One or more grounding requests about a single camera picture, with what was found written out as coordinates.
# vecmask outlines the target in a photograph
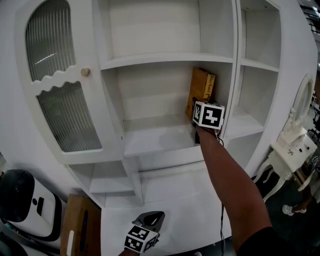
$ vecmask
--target dark floor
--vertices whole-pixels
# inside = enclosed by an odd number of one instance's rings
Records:
[[[257,182],[257,187],[264,197],[278,182],[278,175],[273,173],[266,184],[268,172],[265,171]],[[320,204],[314,200],[307,208],[305,214],[296,213],[288,216],[282,213],[284,204],[295,206],[302,200],[302,193],[298,192],[298,185],[294,180],[287,181],[283,187],[266,201],[266,207],[277,234],[288,241],[298,254],[305,253],[312,245],[320,241]],[[225,245],[225,256],[235,256],[232,241],[227,238]],[[177,254],[179,256],[191,256],[195,252],[201,252],[203,256],[220,256],[221,242],[206,247]]]

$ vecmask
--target drawer knob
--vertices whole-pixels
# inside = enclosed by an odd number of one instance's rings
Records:
[[[83,77],[87,77],[87,76],[89,76],[89,74],[90,74],[90,69],[89,68],[85,67],[85,68],[81,69],[81,75]]]

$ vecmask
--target curved table leg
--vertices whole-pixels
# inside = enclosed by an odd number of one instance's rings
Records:
[[[263,164],[261,164],[261,166],[260,166],[260,168],[259,168],[259,170],[258,170],[258,173],[257,173],[257,175],[256,175],[256,177],[255,177],[255,179],[254,179],[254,183],[256,183],[259,179],[260,179],[260,177],[262,176],[262,174],[264,173],[264,171],[265,171],[265,169],[269,166],[271,164],[271,160],[270,160],[270,158],[268,158],[267,160],[265,160],[264,162],[263,162]]]
[[[263,201],[266,202],[269,197],[275,194],[286,182],[284,177],[280,177],[278,183],[274,186],[273,189],[263,198]]]
[[[269,171],[268,176],[267,176],[266,179],[263,181],[263,183],[266,183],[266,182],[269,180],[271,174],[274,173],[274,172],[275,172],[275,170],[272,168],[272,169]]]

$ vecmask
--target cabinet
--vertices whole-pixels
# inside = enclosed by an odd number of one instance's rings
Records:
[[[280,71],[280,14],[267,0],[30,0],[14,35],[40,134],[102,208],[143,204],[136,157],[200,150],[185,116],[193,67],[216,75],[220,136],[243,168]]]

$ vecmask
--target person's right arm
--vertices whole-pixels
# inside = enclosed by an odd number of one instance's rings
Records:
[[[265,202],[247,173],[217,139],[197,128],[212,185],[228,214],[235,251],[256,232],[271,227]]]

